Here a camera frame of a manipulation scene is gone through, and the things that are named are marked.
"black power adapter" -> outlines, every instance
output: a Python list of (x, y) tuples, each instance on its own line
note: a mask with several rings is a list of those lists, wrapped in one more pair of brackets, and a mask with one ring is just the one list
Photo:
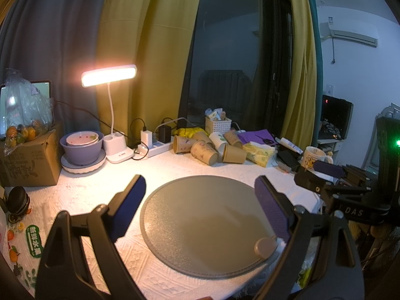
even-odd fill
[(168, 125), (163, 125), (158, 128), (157, 140), (162, 143), (171, 142), (171, 127)]

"purple bowl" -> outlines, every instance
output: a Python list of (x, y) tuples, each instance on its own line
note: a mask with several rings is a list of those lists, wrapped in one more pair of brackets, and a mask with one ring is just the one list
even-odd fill
[(86, 166), (96, 161), (96, 159), (99, 157), (101, 148), (103, 146), (104, 134), (99, 131), (94, 131), (94, 132), (96, 132), (99, 135), (99, 140), (96, 143), (89, 145), (78, 145), (78, 146), (68, 145), (67, 137), (72, 133), (64, 135), (60, 139), (59, 142), (64, 148), (65, 157), (67, 158), (68, 162), (78, 166)]

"blue gripper pad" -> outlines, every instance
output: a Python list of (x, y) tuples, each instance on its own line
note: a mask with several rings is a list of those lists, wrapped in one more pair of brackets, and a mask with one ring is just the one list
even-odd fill
[(255, 196), (267, 216), (276, 236), (282, 238), (287, 243), (291, 238), (289, 232), (289, 218), (273, 196), (273, 193), (275, 193), (275, 196), (281, 193), (278, 193), (273, 187), (268, 188), (263, 179), (266, 179), (265, 176), (260, 176), (254, 182)]

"window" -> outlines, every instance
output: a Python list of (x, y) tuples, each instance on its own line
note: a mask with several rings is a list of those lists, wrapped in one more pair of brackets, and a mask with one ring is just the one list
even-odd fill
[(222, 107), (241, 128), (278, 134), (274, 114), (286, 110), (279, 109), (280, 79), (289, 90), (289, 76), (281, 75), (290, 67), (289, 24), (287, 0), (200, 0), (179, 116), (201, 125), (207, 108)]

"desk lamp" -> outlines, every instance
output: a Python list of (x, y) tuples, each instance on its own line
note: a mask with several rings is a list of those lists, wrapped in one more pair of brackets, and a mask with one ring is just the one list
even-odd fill
[(136, 73), (137, 68), (133, 64), (105, 67), (82, 73), (82, 87), (84, 88), (107, 84), (109, 106), (111, 108), (111, 133), (104, 137), (103, 146), (107, 160), (113, 164), (118, 164), (132, 158), (134, 152), (131, 148), (127, 147), (125, 137), (121, 133), (114, 133), (114, 109), (110, 93), (110, 83), (132, 79), (136, 76)]

